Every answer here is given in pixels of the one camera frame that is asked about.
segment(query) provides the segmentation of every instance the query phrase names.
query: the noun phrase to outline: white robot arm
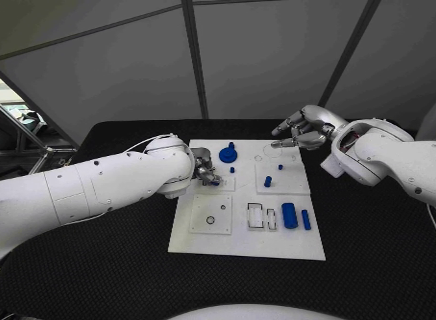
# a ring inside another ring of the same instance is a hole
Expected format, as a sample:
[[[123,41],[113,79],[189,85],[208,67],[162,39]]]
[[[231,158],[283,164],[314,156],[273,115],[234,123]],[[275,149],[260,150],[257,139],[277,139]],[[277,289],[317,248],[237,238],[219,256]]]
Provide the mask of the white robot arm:
[[[175,136],[146,153],[126,151],[61,169],[0,181],[0,259],[32,237],[160,193],[173,199],[192,179],[219,183],[211,152]]]
[[[316,131],[307,133],[310,125]],[[436,207],[436,141],[415,141],[385,120],[349,123],[316,105],[307,105],[283,122],[274,135],[288,128],[293,138],[275,141],[274,148],[317,149],[330,139],[332,154],[322,167],[335,177],[346,172],[359,183],[375,186],[389,175],[414,198]]]

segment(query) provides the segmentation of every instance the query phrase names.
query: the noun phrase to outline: white board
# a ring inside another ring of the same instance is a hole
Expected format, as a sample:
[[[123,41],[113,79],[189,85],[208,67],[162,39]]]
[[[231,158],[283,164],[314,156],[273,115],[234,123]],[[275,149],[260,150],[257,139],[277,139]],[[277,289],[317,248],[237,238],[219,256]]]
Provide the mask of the white board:
[[[273,149],[270,146],[271,140],[234,140],[238,159],[234,163],[224,163],[219,159],[219,151],[228,147],[229,142],[229,140],[191,141],[189,146],[192,148],[206,147],[211,150],[216,173],[228,181],[232,181],[231,177],[235,178],[237,188],[235,191],[214,189],[214,186],[205,187],[202,181],[192,181],[188,193],[178,202],[169,252],[326,260],[310,189],[304,191],[304,195],[263,195],[257,193],[257,163],[274,163],[275,168],[278,164],[286,165],[288,175],[296,168],[299,171],[293,174],[301,175],[301,171],[306,174],[299,148]],[[231,173],[231,167],[237,168],[235,173]],[[214,197],[214,195],[231,196],[234,210],[231,234],[191,232],[195,196],[198,195],[206,195],[208,197]],[[300,226],[296,229],[284,227],[283,203],[287,202],[294,203],[297,209]],[[248,229],[248,203],[263,204],[265,219],[268,209],[275,210],[277,231],[270,231],[265,228],[264,231],[255,232]],[[307,209],[310,214],[310,231],[306,230],[303,225],[303,209]]]

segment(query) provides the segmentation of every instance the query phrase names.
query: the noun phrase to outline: small blue part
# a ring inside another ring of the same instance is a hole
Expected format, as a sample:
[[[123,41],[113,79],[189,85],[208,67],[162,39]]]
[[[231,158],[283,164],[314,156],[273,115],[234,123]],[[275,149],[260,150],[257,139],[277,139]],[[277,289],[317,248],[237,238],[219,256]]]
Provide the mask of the small blue part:
[[[296,205],[291,202],[283,204],[284,226],[288,229],[299,227],[299,220],[296,214]]]
[[[265,187],[270,188],[271,187],[271,181],[274,180],[274,178],[271,176],[267,176],[267,180],[265,180]]]
[[[306,225],[306,230],[311,230],[309,210],[303,210],[303,224]]]
[[[219,158],[225,163],[232,163],[238,159],[238,151],[235,150],[235,143],[231,142],[228,148],[222,149],[219,153]]]

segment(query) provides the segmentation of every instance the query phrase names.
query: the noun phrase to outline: black textured surface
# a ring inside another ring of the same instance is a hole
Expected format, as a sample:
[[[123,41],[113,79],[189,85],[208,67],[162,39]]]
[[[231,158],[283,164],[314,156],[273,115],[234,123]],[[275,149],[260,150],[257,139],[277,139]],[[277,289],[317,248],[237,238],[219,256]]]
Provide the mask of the black textured surface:
[[[101,123],[77,162],[143,139],[273,139],[277,120]],[[288,305],[347,319],[436,319],[436,234],[425,204],[386,179],[375,188],[303,151],[327,261],[167,253],[178,201],[155,195],[57,229],[12,253],[0,307],[41,319],[166,319],[227,303]]]

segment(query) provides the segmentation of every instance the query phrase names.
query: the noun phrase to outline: blue cylinder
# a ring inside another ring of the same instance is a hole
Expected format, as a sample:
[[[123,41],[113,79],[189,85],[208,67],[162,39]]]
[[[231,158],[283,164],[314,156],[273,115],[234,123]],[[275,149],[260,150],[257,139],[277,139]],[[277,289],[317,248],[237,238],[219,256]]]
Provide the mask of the blue cylinder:
[[[306,225],[306,230],[311,230],[309,210],[303,210],[303,224]]]
[[[232,163],[237,161],[238,151],[235,150],[235,143],[234,142],[231,142],[231,145],[228,148],[222,149],[218,156],[225,163]]]
[[[284,226],[288,229],[299,227],[296,205],[291,202],[283,204]]]
[[[274,180],[274,178],[271,176],[267,176],[267,180],[265,180],[265,187],[270,188],[271,187],[271,181]]]

